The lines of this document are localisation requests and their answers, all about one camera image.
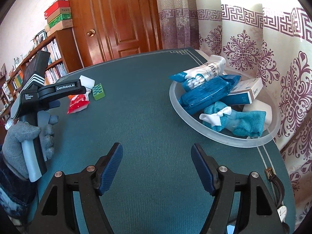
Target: white wall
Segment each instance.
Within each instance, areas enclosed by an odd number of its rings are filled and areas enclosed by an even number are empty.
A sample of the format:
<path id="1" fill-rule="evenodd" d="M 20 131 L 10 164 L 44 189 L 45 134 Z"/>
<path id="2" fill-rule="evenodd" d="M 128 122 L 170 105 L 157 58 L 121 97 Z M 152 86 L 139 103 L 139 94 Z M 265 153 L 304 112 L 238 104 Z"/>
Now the white wall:
<path id="1" fill-rule="evenodd" d="M 0 25 L 0 64 L 5 63 L 7 78 L 14 58 L 25 54 L 32 38 L 46 25 L 44 11 L 55 0 L 16 0 Z"/>

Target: translucent plastic basin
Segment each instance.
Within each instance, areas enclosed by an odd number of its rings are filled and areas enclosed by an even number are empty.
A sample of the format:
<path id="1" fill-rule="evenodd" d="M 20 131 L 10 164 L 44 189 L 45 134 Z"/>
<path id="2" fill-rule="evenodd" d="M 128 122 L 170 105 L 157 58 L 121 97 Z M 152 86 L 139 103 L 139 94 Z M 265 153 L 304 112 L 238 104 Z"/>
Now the translucent plastic basin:
<path id="1" fill-rule="evenodd" d="M 236 69 L 226 67 L 224 72 L 227 74 L 238 74 L 241 75 L 242 80 L 252 79 L 249 75 L 242 73 Z M 222 144 L 240 147 L 240 148 L 252 148 L 260 145 L 264 145 L 271 141 L 275 135 L 277 134 L 280 128 L 280 109 L 277 103 L 274 100 L 272 94 L 263 86 L 262 90 L 257 96 L 257 99 L 270 105 L 272 108 L 272 123 L 267 128 L 266 131 L 263 132 L 261 137 L 258 138 L 238 138 L 238 136 L 233 135 L 227 129 L 223 129 L 221 133 L 213 131 L 212 129 L 204 126 L 199 121 L 194 119 L 191 115 L 189 115 L 179 104 L 177 101 L 180 99 L 181 95 L 185 92 L 182 85 L 177 82 L 173 82 L 170 86 L 169 96 L 171 104 L 177 114 L 193 129 L 202 135 Z"/>

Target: round table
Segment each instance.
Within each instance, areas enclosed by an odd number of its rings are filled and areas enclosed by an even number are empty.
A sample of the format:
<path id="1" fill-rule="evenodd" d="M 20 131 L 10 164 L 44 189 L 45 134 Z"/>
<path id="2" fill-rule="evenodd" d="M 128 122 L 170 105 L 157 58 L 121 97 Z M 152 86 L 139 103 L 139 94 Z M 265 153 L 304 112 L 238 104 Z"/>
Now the round table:
<path id="1" fill-rule="evenodd" d="M 291 183 L 274 142 L 258 148 L 217 143 L 189 127 L 171 106 L 168 77 L 204 62 L 192 48 L 161 50 L 94 65 L 61 78 L 87 76 L 102 84 L 106 96 L 95 101 L 91 94 L 88 108 L 73 114 L 67 114 L 69 99 L 65 97 L 59 108 L 49 111 L 60 121 L 55 125 L 55 154 L 39 181 L 39 197 L 56 171 L 80 172 L 120 142 L 123 159 L 110 190 L 101 197 L 115 234 L 199 233 L 213 202 L 191 160 L 191 146 L 200 143 L 207 155 L 233 172 L 258 172 L 273 196 L 264 173 L 271 166 L 270 158 L 285 186 L 286 222 L 294 230 Z M 80 232 L 88 233 L 77 192 L 74 200 Z M 236 193 L 231 219 L 236 217 L 238 203 Z"/>

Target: screw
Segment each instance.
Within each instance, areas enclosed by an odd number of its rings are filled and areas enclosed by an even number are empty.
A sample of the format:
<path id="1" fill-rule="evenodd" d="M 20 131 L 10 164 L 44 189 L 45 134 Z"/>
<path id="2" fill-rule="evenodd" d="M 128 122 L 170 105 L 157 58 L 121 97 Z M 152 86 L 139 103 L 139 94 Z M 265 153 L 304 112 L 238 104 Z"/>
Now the screw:
<path id="1" fill-rule="evenodd" d="M 227 168 L 225 166 L 220 166 L 219 167 L 219 170 L 223 173 L 226 173 L 227 172 Z"/>
<path id="2" fill-rule="evenodd" d="M 63 174 L 63 173 L 62 173 L 61 171 L 58 171 L 58 172 L 56 172 L 56 173 L 54 174 L 54 176 L 58 178 L 58 177 L 62 176 L 62 174 Z"/>
<path id="3" fill-rule="evenodd" d="M 89 166 L 87 167 L 87 171 L 88 171 L 88 172 L 93 172 L 95 169 L 96 169 L 96 167 L 95 167 L 94 165 L 89 165 Z"/>
<path id="4" fill-rule="evenodd" d="M 254 178 L 258 178 L 258 177 L 259 177 L 259 174 L 258 174 L 257 172 L 252 172 L 252 176 L 253 176 Z"/>

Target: brass door knob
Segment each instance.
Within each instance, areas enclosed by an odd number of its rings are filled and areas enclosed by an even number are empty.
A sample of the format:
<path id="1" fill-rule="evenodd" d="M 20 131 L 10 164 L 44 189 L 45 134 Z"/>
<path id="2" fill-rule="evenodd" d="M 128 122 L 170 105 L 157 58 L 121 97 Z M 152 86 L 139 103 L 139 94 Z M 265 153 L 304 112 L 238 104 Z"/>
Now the brass door knob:
<path id="1" fill-rule="evenodd" d="M 93 37 L 95 34 L 96 34 L 96 31 L 94 31 L 93 29 L 91 29 L 91 30 L 89 30 L 89 31 L 87 32 L 87 36 L 88 36 L 88 37 Z"/>

